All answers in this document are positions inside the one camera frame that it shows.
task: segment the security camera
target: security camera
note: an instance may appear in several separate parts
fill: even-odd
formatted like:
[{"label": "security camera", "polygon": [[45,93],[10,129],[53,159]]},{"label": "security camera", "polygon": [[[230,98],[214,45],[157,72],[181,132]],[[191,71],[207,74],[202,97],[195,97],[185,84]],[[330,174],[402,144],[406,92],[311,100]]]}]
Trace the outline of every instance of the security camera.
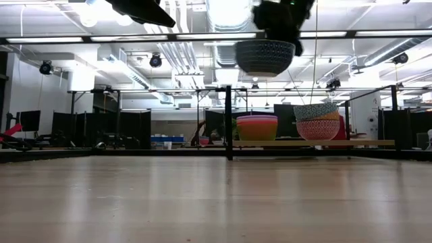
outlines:
[{"label": "security camera", "polygon": [[51,75],[54,72],[54,68],[51,65],[51,61],[43,61],[39,68],[39,72],[43,75]]},{"label": "security camera", "polygon": [[399,56],[394,57],[391,61],[394,64],[399,64],[399,63],[404,64],[404,63],[407,63],[408,62],[408,55],[406,53],[402,53]]},{"label": "security camera", "polygon": [[150,58],[150,66],[152,68],[158,68],[162,65],[162,59],[160,53],[153,53],[153,56]]}]

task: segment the patterned bowl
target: patterned bowl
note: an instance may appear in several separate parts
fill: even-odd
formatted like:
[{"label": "patterned bowl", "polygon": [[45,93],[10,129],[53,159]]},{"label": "patterned bowl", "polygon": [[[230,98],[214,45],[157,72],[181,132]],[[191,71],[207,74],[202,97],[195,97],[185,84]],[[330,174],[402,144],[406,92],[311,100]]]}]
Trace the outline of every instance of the patterned bowl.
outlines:
[{"label": "patterned bowl", "polygon": [[297,132],[305,140],[331,140],[339,132],[339,120],[297,121]]},{"label": "patterned bowl", "polygon": [[316,120],[316,119],[333,119],[333,120],[339,120],[339,111],[334,111],[332,113],[328,113],[325,115],[322,115],[320,117],[314,117],[311,119],[305,119],[304,121],[312,121],[312,120]]},{"label": "patterned bowl", "polygon": [[294,115],[298,121],[306,119],[316,119],[328,113],[338,110],[338,106],[333,103],[299,105],[294,107]]},{"label": "patterned bowl", "polygon": [[236,60],[249,76],[276,77],[290,66],[295,50],[288,42],[246,40],[236,43]]},{"label": "patterned bowl", "polygon": [[240,140],[275,140],[277,122],[244,122],[237,124],[237,131]]}]

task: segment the metal pole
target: metal pole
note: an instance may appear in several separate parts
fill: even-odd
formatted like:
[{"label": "metal pole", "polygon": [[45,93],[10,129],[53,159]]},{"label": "metal pole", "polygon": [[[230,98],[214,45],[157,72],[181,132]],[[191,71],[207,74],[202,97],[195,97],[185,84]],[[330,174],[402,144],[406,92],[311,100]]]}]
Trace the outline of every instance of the metal pole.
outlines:
[{"label": "metal pole", "polygon": [[394,144],[397,151],[400,151],[400,141],[399,141],[399,119],[398,119],[398,89],[396,85],[391,86],[391,105],[392,105],[392,113],[394,117],[394,123],[396,127],[395,137],[394,137]]},{"label": "metal pole", "polygon": [[346,140],[351,139],[350,135],[350,102],[345,101],[345,132],[346,132]]},{"label": "metal pole", "polygon": [[246,91],[246,112],[248,112],[248,108],[249,108],[249,105],[248,105],[248,91]]},{"label": "metal pole", "polygon": [[200,147],[200,91],[196,91],[196,133],[195,133],[196,147]]},{"label": "metal pole", "polygon": [[120,93],[120,90],[117,90],[117,117],[115,120],[115,144],[114,144],[114,149],[116,149],[117,147],[120,147],[119,145],[119,132],[120,132],[120,105],[122,103],[122,94]]},{"label": "metal pole", "polygon": [[72,104],[70,106],[70,140],[74,140],[74,134],[75,134],[75,119],[74,119],[74,112],[75,112],[75,95],[76,91],[72,92]]},{"label": "metal pole", "polygon": [[225,90],[225,137],[227,140],[226,157],[232,161],[232,104],[231,104],[231,86]]}]

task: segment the pink bowl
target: pink bowl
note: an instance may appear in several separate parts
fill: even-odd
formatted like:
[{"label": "pink bowl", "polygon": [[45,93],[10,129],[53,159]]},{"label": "pink bowl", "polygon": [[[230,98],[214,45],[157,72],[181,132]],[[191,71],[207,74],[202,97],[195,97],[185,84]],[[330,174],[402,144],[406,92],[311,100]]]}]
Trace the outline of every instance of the pink bowl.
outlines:
[{"label": "pink bowl", "polygon": [[336,120],[298,121],[297,132],[306,140],[331,140],[338,134],[339,126]]}]

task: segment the fluorescent light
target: fluorescent light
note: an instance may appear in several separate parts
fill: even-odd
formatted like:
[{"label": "fluorescent light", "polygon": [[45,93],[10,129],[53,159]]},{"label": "fluorescent light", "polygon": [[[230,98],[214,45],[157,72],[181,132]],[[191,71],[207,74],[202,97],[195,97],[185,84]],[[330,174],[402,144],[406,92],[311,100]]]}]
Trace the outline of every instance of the fluorescent light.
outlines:
[{"label": "fluorescent light", "polygon": [[345,36],[346,31],[323,31],[323,32],[301,32],[300,37],[341,37]]},{"label": "fluorescent light", "polygon": [[67,0],[63,1],[29,1],[29,0],[14,0],[14,1],[0,1],[0,5],[48,5],[48,4],[66,4]]},{"label": "fluorescent light", "polygon": [[220,42],[211,42],[211,43],[204,43],[205,47],[232,47],[237,42],[234,41],[220,41]]},{"label": "fluorescent light", "polygon": [[7,38],[9,43],[81,43],[81,37]]},{"label": "fluorescent light", "polygon": [[166,41],[168,36],[166,35],[158,35],[158,34],[150,34],[146,36],[97,36],[91,37],[92,41]]},{"label": "fluorescent light", "polygon": [[173,89],[173,90],[162,89],[162,90],[156,90],[156,92],[196,92],[196,91],[192,89]]},{"label": "fluorescent light", "polygon": [[208,33],[208,34],[179,34],[179,40],[194,40],[194,39],[230,39],[230,38],[255,38],[256,33]]},{"label": "fluorescent light", "polygon": [[148,93],[149,90],[120,90],[122,93],[132,93],[132,94],[140,94],[140,93]]},{"label": "fluorescent light", "polygon": [[359,31],[356,36],[400,36],[432,34],[432,30],[380,30]]}]

